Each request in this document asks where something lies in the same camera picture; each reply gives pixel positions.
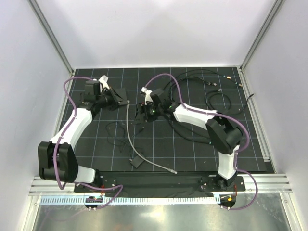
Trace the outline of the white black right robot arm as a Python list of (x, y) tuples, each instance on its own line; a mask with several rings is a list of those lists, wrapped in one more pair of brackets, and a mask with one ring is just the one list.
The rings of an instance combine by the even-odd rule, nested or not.
[(167, 121), (191, 124), (207, 131), (218, 152), (216, 185), (223, 191), (229, 190), (237, 176), (235, 163), (243, 136), (241, 130), (215, 110), (204, 110), (165, 98), (162, 89), (152, 91), (143, 87), (141, 95), (144, 102), (137, 104), (136, 124), (154, 122), (163, 117)]

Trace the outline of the thick black cable lifted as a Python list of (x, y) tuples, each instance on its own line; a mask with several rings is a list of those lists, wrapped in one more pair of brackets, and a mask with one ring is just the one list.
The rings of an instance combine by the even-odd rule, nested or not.
[(181, 93), (183, 95), (189, 95), (190, 93), (205, 93), (207, 90), (222, 90), (223, 86), (230, 86), (231, 88), (236, 85), (223, 76), (227, 74), (219, 74), (217, 70), (211, 70), (210, 68), (171, 68), (170, 73), (178, 80), (181, 77), (197, 76), (203, 79), (217, 83), (217, 86), (204, 85), (203, 83), (197, 83), (194, 81), (188, 81), (187, 83), (180, 83)]

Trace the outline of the black network switch box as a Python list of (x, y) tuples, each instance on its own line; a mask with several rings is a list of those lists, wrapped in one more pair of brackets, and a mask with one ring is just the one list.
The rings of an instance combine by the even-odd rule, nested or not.
[(114, 100), (117, 104), (119, 105), (127, 105), (128, 100), (127, 100), (127, 94), (126, 90), (124, 88), (122, 89), (113, 89), (113, 97)]

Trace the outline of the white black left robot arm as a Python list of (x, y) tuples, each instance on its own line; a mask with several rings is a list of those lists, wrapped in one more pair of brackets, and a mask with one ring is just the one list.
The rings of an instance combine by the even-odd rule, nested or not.
[(49, 141), (42, 141), (38, 145), (40, 178), (56, 181), (60, 188), (66, 183), (85, 183), (90, 192), (98, 192), (102, 187), (99, 171), (79, 165), (74, 148), (84, 130), (102, 109), (112, 111), (127, 104), (126, 90), (111, 87), (106, 76), (99, 80), (86, 78), (84, 92), (79, 103), (73, 104), (67, 122)]

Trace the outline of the black ethernet cable pulled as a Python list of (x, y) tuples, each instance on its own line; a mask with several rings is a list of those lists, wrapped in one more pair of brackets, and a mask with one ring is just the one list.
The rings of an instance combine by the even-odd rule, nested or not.
[[(203, 79), (202, 77), (197, 77), (197, 76), (187, 76), (187, 77), (181, 77), (177, 80), (178, 85), (180, 85), (180, 83), (184, 83), (184, 82), (188, 82), (188, 81), (194, 81), (197, 83), (203, 83), (204, 85), (210, 85), (210, 86), (217, 86), (217, 83), (215, 82), (210, 82), (207, 81), (205, 79)], [(175, 82), (172, 82), (171, 86), (169, 87), (168, 90), (168, 95), (171, 97), (173, 90), (177, 87), (177, 84)]]

